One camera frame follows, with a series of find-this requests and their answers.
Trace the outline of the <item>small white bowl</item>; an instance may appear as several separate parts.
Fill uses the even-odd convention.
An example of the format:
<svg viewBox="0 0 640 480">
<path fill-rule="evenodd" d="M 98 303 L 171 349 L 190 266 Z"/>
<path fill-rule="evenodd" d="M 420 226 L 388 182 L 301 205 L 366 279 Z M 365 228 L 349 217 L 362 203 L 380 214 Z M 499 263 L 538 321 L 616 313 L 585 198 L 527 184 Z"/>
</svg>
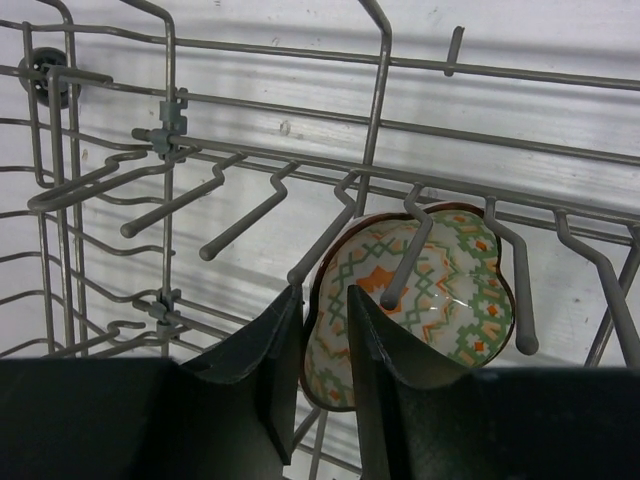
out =
<svg viewBox="0 0 640 480">
<path fill-rule="evenodd" d="M 444 356 L 482 367 L 504 349 L 515 325 L 514 295 L 500 271 L 501 239 L 476 206 L 436 203 L 425 212 L 433 226 L 397 306 L 384 313 Z M 417 219 L 402 212 L 357 218 L 315 269 L 300 384 L 316 406 L 354 410 L 347 290 L 357 285 L 378 301 L 418 227 Z"/>
</svg>

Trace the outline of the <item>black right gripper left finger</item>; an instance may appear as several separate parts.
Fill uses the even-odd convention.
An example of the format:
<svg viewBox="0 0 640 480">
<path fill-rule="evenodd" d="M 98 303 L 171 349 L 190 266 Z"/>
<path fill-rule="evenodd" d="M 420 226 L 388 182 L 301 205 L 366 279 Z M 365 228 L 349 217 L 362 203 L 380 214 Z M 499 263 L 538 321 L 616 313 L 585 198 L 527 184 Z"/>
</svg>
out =
<svg viewBox="0 0 640 480">
<path fill-rule="evenodd" d="M 278 479 L 294 450 L 303 293 L 185 363 L 1 364 L 5 479 Z"/>
</svg>

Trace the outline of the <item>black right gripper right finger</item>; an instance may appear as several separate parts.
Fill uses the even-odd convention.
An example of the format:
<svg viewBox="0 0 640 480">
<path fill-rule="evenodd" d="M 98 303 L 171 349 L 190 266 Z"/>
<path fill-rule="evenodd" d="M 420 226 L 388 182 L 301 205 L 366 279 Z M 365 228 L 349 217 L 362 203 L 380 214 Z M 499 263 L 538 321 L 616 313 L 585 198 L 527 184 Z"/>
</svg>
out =
<svg viewBox="0 0 640 480">
<path fill-rule="evenodd" d="M 366 479 L 635 479 L 634 368 L 470 369 L 348 290 Z"/>
</svg>

